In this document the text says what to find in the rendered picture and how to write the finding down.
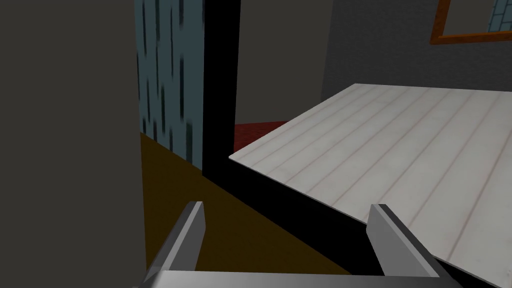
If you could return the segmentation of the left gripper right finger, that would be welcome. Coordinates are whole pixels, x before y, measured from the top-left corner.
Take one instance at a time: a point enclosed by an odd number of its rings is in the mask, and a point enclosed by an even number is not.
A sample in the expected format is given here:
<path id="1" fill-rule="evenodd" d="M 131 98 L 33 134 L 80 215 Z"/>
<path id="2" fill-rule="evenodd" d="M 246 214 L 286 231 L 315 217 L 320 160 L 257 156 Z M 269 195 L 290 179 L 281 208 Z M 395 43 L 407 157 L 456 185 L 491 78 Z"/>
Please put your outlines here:
<path id="1" fill-rule="evenodd" d="M 372 204 L 366 234 L 385 276 L 440 277 L 440 267 L 386 204 Z"/>

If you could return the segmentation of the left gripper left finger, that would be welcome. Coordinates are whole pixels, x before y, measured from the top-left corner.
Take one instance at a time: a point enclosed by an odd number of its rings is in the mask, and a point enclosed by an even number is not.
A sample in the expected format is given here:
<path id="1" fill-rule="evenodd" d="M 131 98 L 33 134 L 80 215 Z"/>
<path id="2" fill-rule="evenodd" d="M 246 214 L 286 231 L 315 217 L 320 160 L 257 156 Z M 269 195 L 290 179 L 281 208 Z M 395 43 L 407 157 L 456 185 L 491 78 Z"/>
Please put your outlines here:
<path id="1" fill-rule="evenodd" d="M 156 254 L 149 272 L 194 271 L 206 231 L 204 203 L 189 202 Z"/>

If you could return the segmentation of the orange framed window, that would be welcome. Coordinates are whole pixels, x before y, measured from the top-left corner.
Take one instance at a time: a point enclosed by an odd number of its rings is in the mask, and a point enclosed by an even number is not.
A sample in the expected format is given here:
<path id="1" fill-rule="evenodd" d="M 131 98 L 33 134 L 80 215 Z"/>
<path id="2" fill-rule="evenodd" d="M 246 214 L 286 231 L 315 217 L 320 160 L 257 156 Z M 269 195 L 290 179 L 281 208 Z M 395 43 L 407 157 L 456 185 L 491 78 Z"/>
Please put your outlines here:
<path id="1" fill-rule="evenodd" d="M 451 0 L 438 0 L 434 17 L 430 45 L 451 45 L 512 41 L 512 30 L 488 33 L 443 35 Z"/>

